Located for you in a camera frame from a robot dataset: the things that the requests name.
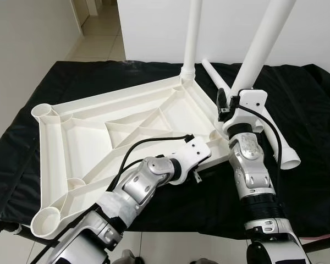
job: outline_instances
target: robotic arm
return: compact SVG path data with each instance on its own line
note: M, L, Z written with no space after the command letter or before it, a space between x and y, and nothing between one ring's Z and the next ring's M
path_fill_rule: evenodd
M185 182L188 173L209 158L211 151L196 137L167 157L147 157L116 186L105 192L73 231L53 250L48 263L109 263L123 232L154 196L157 187Z

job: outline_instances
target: black fabric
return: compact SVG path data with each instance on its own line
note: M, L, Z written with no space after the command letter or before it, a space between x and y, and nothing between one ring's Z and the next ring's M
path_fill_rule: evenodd
M30 224L40 206L39 103L58 103L148 83L180 72L181 64L57 62L0 138L0 221ZM240 64L213 66L232 85ZM196 65L196 81L216 101L217 88ZM264 66L254 88L268 92L266 107L302 162L281 173L280 200L297 235L330 233L330 74L315 65ZM259 141L273 182L276 163L264 135ZM200 172L203 181L157 190L130 230L197 231L244 238L243 211L228 162Z

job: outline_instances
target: white tube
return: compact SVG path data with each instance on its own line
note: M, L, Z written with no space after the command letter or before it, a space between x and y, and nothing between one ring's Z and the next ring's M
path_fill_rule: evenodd
M203 59L202 64L203 64L205 70L208 72L210 78L215 83L217 88L224 88L225 93L226 93L227 89L228 89L228 91L230 90L229 86L221 78L221 76L217 73L217 71L214 69L214 67L210 64L210 62L208 60ZM292 168L297 167L301 163L301 160L298 157L296 151L288 145L286 139L281 134L279 128L276 126L274 120L272 119L272 117L270 116L270 114L268 113L266 108L264 108L264 110L262 112L262 115L265 118L267 118L274 125L276 130L278 131L278 134L279 134L279 137L280 137L280 140L281 140L281 145L282 145L281 169L292 169ZM271 147L273 148L274 157L275 157L275 160L277 161L277 156L278 156L279 149L278 149L275 134L274 134L273 130L270 128L270 126L267 123L265 123L261 119L259 119L259 120L264 125L265 134L266 134L266 136L269 140L269 143L270 143Z
M281 140L281 146L282 146L282 156L281 156L281 169L293 169L297 167L300 163L301 160L298 157L296 151L291 148L284 136L281 134L279 128L276 126L274 120L272 119L271 115L269 114L268 110L264 108L262 115L270 121L270 123L273 124L273 126L276 128L277 133L279 134L280 140ZM264 125L264 132L266 134L266 137L268 138L268 141L271 145L271 148L273 148L274 151L274 158L277 161L277 156L279 153L279 148L277 145L277 140L275 137L275 134L273 130L270 128L270 126L265 123L263 120L260 119L260 121Z
M218 74L218 72L214 69L214 67L210 64L210 62L207 59L202 60L202 65L204 69L209 74L212 81L215 83L216 87L223 88L226 95L226 100L229 103L230 99L230 87L227 85L227 83L221 78L221 76Z
M231 95L251 89L296 0L271 0L231 88Z
M195 77L194 63L196 59L201 9L202 0L191 0L185 46L185 57L180 73L181 78L184 80L191 80Z

